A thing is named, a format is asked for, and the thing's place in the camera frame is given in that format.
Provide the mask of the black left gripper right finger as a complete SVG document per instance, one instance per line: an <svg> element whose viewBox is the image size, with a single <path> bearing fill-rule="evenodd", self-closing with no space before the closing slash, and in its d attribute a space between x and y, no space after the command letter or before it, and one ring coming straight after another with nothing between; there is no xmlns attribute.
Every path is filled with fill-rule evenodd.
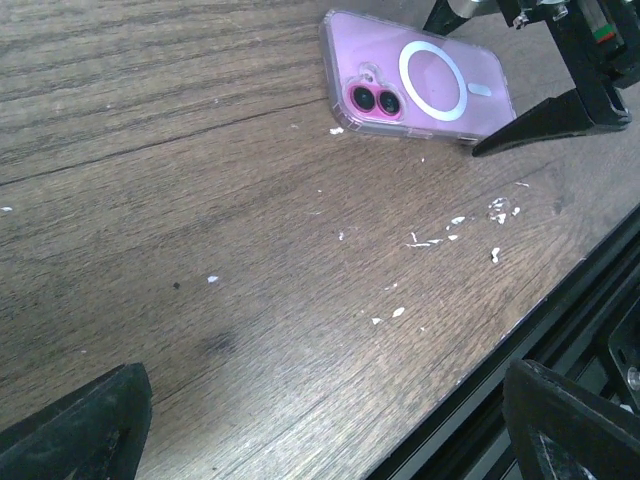
<svg viewBox="0 0 640 480"><path fill-rule="evenodd" d="M530 360L508 367L503 415L524 479L637 479L639 417Z"/></svg>

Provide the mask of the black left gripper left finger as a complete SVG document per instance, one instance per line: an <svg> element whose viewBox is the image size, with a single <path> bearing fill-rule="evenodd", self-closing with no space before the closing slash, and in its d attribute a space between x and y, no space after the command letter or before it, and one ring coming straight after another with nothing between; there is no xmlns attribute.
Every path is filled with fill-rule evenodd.
<svg viewBox="0 0 640 480"><path fill-rule="evenodd" d="M122 364L1 432L3 479L133 479L148 437L152 390Z"/></svg>

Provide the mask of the pink phone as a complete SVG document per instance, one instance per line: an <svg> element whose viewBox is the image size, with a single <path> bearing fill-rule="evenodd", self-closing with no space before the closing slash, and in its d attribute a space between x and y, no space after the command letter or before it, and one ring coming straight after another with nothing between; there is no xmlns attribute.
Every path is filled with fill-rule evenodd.
<svg viewBox="0 0 640 480"><path fill-rule="evenodd" d="M516 117L488 49L343 10L326 13L319 37L330 109L344 129L474 145Z"/></svg>

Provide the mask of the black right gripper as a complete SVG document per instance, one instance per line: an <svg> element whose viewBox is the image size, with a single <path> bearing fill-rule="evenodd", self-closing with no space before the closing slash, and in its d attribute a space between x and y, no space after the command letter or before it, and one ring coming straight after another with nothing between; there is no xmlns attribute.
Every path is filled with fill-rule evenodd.
<svg viewBox="0 0 640 480"><path fill-rule="evenodd" d="M471 18L503 15L516 29L545 21L564 30L613 85L639 82L639 3L637 1L468 1L436 0L423 30L447 36ZM576 89L547 98L479 142L473 157L485 157L533 143L625 130L631 114L612 103L590 113Z"/></svg>

